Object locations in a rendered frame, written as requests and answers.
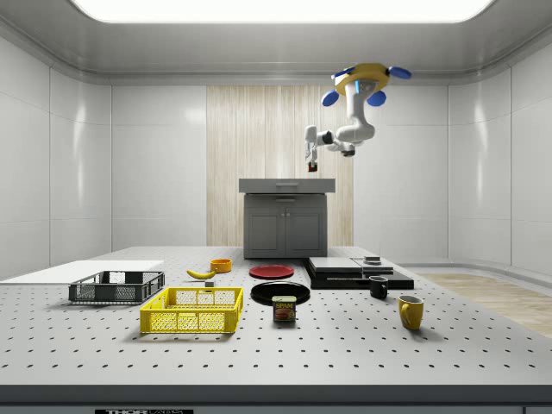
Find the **black plate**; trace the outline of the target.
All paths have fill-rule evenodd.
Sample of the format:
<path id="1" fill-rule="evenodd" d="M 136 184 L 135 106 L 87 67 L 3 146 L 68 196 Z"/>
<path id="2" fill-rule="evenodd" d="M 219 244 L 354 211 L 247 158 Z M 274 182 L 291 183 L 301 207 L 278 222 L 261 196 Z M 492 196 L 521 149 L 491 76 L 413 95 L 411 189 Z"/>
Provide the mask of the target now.
<path id="1" fill-rule="evenodd" d="M 294 296 L 297 304 L 310 298 L 310 289 L 295 282 L 272 281 L 255 285 L 251 289 L 251 298 L 257 303 L 271 305 L 274 296 Z"/>

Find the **red plate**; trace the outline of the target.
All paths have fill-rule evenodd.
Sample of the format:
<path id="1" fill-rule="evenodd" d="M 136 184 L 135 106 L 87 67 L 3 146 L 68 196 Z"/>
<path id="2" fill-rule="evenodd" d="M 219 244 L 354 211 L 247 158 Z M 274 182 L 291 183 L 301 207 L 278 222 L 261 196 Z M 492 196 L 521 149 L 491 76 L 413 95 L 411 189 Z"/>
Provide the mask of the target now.
<path id="1" fill-rule="evenodd" d="M 257 279 L 285 279 L 294 274 L 294 268 L 285 265 L 262 265 L 249 270 L 249 275 Z"/>

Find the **flat-sided can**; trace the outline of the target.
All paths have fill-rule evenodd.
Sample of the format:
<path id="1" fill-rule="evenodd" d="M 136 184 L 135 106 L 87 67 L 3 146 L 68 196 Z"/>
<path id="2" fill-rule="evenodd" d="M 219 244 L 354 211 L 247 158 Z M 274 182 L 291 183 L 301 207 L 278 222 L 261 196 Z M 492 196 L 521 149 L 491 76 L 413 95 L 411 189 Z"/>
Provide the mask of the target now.
<path id="1" fill-rule="evenodd" d="M 295 296 L 273 296 L 273 320 L 275 322 L 294 322 L 296 320 Z"/>

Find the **dark grey basket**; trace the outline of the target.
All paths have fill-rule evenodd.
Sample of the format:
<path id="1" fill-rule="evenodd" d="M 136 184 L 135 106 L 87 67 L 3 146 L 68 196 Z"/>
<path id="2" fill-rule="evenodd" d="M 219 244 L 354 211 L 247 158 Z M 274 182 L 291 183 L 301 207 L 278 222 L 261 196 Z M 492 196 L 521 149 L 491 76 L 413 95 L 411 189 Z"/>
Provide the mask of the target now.
<path id="1" fill-rule="evenodd" d="M 102 271 L 71 283 L 69 300 L 85 304 L 141 304 L 164 284 L 163 272 Z"/>

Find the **yellow basket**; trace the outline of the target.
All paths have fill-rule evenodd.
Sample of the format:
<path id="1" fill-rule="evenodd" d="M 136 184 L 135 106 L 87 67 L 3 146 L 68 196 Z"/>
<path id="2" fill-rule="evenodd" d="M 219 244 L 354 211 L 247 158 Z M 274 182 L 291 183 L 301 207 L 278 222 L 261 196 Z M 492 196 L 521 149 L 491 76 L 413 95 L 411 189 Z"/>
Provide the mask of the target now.
<path id="1" fill-rule="evenodd" d="M 142 333 L 233 333 L 241 287 L 167 287 L 140 308 Z"/>

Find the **black stove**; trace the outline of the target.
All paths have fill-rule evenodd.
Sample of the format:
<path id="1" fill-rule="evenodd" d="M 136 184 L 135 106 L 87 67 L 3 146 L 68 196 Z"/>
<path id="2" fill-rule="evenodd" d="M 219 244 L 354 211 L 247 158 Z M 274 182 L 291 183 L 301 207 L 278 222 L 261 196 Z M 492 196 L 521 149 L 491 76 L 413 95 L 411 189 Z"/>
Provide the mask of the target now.
<path id="1" fill-rule="evenodd" d="M 371 276 L 388 278 L 389 289 L 413 289 L 414 280 L 379 256 L 311 257 L 304 260 L 312 289 L 368 289 Z"/>

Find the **white drawer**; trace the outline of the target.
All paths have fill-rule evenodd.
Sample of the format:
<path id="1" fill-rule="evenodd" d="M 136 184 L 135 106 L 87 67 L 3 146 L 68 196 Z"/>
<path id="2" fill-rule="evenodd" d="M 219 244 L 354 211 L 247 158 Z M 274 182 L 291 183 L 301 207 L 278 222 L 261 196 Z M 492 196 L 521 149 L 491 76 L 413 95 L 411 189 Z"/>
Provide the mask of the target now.
<path id="1" fill-rule="evenodd" d="M 324 194 L 335 191 L 335 179 L 239 179 L 239 192 L 248 194 Z"/>

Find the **white board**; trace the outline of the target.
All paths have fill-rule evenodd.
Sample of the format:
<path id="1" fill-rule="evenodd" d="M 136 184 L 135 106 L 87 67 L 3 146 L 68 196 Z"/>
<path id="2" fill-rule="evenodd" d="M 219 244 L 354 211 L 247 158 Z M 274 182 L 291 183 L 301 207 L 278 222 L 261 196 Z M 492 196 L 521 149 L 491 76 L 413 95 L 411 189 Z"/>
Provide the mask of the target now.
<path id="1" fill-rule="evenodd" d="M 0 284 L 68 285 L 102 271 L 147 271 L 162 260 L 77 260 L 0 281 Z"/>

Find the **drone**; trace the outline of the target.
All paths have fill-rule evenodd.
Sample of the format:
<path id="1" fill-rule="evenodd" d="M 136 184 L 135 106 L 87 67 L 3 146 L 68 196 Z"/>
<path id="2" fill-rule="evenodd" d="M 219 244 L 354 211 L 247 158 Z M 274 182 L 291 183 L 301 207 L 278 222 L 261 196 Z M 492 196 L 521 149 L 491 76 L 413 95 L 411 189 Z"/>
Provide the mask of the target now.
<path id="1" fill-rule="evenodd" d="M 339 71 L 331 76 L 335 80 L 336 88 L 327 91 L 321 99 L 323 106 L 334 104 L 340 95 L 345 96 L 345 87 L 353 82 L 355 91 L 360 91 L 360 82 L 362 80 L 373 81 L 376 83 L 374 93 L 367 99 L 367 103 L 371 106 L 381 106 L 386 101 L 386 94 L 382 89 L 387 85 L 389 78 L 393 76 L 401 79 L 411 78 L 411 72 L 398 67 L 385 67 L 380 63 L 362 63 L 350 68 Z"/>

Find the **yellow mug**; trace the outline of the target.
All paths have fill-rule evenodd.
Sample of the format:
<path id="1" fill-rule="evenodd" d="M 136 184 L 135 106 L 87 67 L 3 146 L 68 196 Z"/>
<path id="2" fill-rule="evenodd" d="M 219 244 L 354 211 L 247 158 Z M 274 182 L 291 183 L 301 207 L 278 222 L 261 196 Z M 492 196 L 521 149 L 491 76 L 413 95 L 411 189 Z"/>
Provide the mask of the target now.
<path id="1" fill-rule="evenodd" d="M 423 300 L 416 296 L 400 295 L 398 313 L 405 328 L 419 329 L 423 319 Z"/>

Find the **white cabinet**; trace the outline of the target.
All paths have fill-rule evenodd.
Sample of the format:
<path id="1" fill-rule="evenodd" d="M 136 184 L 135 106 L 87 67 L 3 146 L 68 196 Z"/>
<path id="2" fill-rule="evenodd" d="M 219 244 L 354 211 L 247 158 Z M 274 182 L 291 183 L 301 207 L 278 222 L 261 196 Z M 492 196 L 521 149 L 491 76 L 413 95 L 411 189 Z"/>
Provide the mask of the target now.
<path id="1" fill-rule="evenodd" d="M 244 257 L 309 258 L 327 255 L 324 194 L 247 194 Z"/>

